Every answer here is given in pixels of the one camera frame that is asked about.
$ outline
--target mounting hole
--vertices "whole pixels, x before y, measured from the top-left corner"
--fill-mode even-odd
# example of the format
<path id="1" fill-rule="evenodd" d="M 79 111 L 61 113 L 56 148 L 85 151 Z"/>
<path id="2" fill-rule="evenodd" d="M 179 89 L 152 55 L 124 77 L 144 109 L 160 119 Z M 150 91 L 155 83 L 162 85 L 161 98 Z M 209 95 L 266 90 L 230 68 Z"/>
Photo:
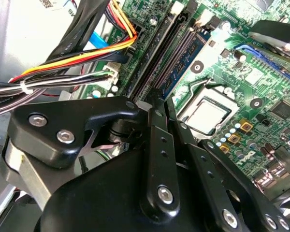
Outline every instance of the mounting hole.
<path id="1" fill-rule="evenodd" d="M 159 117 L 163 116 L 163 113 L 161 113 L 159 110 L 155 110 L 156 115 L 158 115 Z"/>
<path id="2" fill-rule="evenodd" d="M 135 108 L 134 104 L 133 104 L 132 102 L 130 102 L 130 101 L 126 101 L 126 105 L 127 105 L 130 109 L 134 109 L 134 108 Z"/>
<path id="3" fill-rule="evenodd" d="M 161 154 L 165 158 L 168 158 L 169 157 L 168 153 L 166 153 L 165 151 L 161 151 Z"/>
<path id="4" fill-rule="evenodd" d="M 214 145 L 213 145 L 212 143 L 210 143 L 210 142 L 207 142 L 207 145 L 208 145 L 211 149 L 214 148 Z"/>
<path id="5" fill-rule="evenodd" d="M 166 140 L 164 137 L 161 137 L 160 139 L 161 139 L 161 141 L 163 141 L 164 143 L 167 142 L 167 140 Z"/>
<path id="6" fill-rule="evenodd" d="M 214 179 L 215 176 L 210 171 L 208 171 L 207 174 L 209 175 L 210 178 Z"/>

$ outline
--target white connector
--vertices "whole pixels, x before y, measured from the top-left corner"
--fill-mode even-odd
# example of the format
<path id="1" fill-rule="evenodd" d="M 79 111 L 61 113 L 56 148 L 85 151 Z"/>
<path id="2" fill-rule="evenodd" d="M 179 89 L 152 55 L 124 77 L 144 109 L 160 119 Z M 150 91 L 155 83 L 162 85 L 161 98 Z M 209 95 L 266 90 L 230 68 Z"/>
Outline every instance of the white connector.
<path id="1" fill-rule="evenodd" d="M 103 67 L 103 70 L 109 70 L 109 71 L 113 72 L 113 74 L 111 74 L 113 85 L 116 85 L 118 82 L 118 78 L 119 78 L 118 72 L 119 72 L 120 66 L 121 66 L 121 64 L 114 63 L 114 62 L 108 62 Z"/>
<path id="2" fill-rule="evenodd" d="M 176 2 L 174 2 L 173 6 L 171 8 L 170 13 L 172 15 L 179 15 L 184 8 L 185 8 L 185 6 L 183 4 L 181 4 L 178 1 L 176 1 Z"/>

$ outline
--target white wire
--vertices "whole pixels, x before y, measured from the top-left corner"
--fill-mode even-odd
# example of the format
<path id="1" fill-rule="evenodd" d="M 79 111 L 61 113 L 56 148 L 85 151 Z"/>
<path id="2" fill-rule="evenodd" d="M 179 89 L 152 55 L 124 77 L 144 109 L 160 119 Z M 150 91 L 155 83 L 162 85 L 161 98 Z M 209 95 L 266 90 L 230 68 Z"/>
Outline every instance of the white wire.
<path id="1" fill-rule="evenodd" d="M 75 76 L 75 77 L 61 78 L 61 79 L 48 80 L 48 81 L 40 81 L 40 82 L 36 82 L 36 83 L 32 83 L 32 84 L 26 84 L 26 88 L 54 84 L 54 83 L 60 83 L 60 82 L 75 81 L 75 80 L 79 80 L 79 79 L 82 79 L 82 78 L 85 78 L 88 76 L 97 76 L 99 74 L 104 74 L 104 73 L 105 73 L 105 71 L 98 71 L 98 72 L 93 72 L 93 73 L 91 72 L 91 73 L 87 73 L 87 74 L 79 75 L 79 76 Z M 3 88 L 0 88 L 0 92 L 10 91 L 10 90 L 18 90 L 18 89 L 22 89 L 22 87 L 20 85 L 11 86 L 11 87 L 3 87 Z"/>

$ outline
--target cable tie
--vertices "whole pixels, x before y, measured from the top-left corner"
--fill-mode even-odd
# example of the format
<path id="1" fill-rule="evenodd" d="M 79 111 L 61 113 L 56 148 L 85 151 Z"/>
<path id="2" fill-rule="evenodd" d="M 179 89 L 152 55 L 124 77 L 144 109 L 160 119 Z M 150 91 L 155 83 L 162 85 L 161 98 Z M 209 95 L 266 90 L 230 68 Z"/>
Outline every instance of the cable tie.
<path id="1" fill-rule="evenodd" d="M 26 93 L 26 94 L 31 94 L 31 93 L 33 93 L 33 89 L 28 89 L 27 86 L 26 86 L 25 81 L 21 81 L 21 82 L 20 82 L 20 87 L 21 87 L 21 89 L 23 90 L 23 92 Z"/>

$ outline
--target screw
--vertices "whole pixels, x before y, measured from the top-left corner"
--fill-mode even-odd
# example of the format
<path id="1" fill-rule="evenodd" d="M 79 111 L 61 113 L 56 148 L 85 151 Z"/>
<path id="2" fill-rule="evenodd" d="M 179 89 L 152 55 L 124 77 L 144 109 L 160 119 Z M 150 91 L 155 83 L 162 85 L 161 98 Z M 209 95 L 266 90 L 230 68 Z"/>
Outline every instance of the screw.
<path id="1" fill-rule="evenodd" d="M 75 137 L 72 132 L 68 130 L 61 130 L 57 133 L 57 139 L 64 144 L 71 144 L 74 142 Z"/>
<path id="2" fill-rule="evenodd" d="M 268 215 L 265 215 L 265 218 L 266 218 L 266 221 L 267 221 L 267 223 L 274 229 L 274 230 L 276 230 L 277 229 L 277 225 L 276 225 L 276 223 L 274 222 L 274 220 L 270 217 L 270 216 L 268 216 Z"/>
<path id="3" fill-rule="evenodd" d="M 132 102 L 130 102 L 130 101 L 126 101 L 126 105 L 127 105 L 130 109 L 134 109 L 134 108 L 135 108 L 134 104 L 133 104 Z"/>
<path id="4" fill-rule="evenodd" d="M 31 115 L 29 123 L 35 127 L 43 127 L 47 124 L 47 119 L 41 115 Z"/>
<path id="5" fill-rule="evenodd" d="M 285 228 L 287 231 L 290 230 L 289 225 L 286 223 L 286 221 L 283 218 L 278 217 L 278 221 L 279 221 L 280 225 L 283 226 L 283 228 Z"/>
<path id="6" fill-rule="evenodd" d="M 183 123 L 183 122 L 180 123 L 180 126 L 181 126 L 182 128 L 184 128 L 184 129 L 187 129 L 187 125 L 186 125 L 185 123 Z"/>
<path id="7" fill-rule="evenodd" d="M 155 110 L 156 115 L 158 115 L 159 117 L 162 117 L 163 114 L 159 111 L 159 110 Z"/>
<path id="8" fill-rule="evenodd" d="M 208 145 L 211 149 L 214 148 L 214 145 L 213 145 L 212 143 L 210 143 L 210 142 L 207 142 L 207 145 Z"/>
<path id="9" fill-rule="evenodd" d="M 171 204 L 173 202 L 173 194 L 166 187 L 158 188 L 158 196 L 165 204 Z"/>
<path id="10" fill-rule="evenodd" d="M 227 209 L 224 209 L 222 214 L 228 225 L 235 229 L 237 227 L 237 220 L 234 215 Z"/>

